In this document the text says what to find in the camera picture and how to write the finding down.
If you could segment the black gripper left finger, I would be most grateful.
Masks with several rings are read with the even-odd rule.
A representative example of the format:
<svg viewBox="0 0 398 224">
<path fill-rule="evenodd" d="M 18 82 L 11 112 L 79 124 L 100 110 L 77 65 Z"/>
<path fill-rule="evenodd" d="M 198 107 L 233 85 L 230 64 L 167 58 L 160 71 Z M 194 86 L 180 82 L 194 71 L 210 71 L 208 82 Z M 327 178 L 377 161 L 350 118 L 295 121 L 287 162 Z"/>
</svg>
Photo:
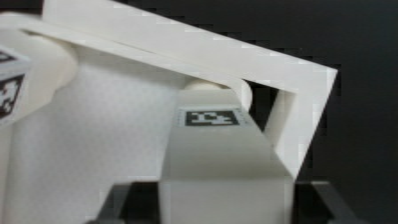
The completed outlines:
<svg viewBox="0 0 398 224">
<path fill-rule="evenodd" d="M 98 216 L 88 224 L 162 224 L 157 182 L 112 186 Z"/>
</svg>

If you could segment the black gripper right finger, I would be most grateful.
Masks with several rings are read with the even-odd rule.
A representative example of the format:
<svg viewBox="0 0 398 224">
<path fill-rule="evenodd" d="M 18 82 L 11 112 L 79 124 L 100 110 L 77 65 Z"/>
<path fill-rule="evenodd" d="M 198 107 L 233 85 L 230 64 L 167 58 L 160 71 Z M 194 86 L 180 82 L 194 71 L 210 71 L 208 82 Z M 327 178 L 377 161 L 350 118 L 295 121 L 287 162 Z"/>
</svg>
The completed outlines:
<svg viewBox="0 0 398 224">
<path fill-rule="evenodd" d="M 363 224 L 329 181 L 295 183 L 292 224 Z"/>
</svg>

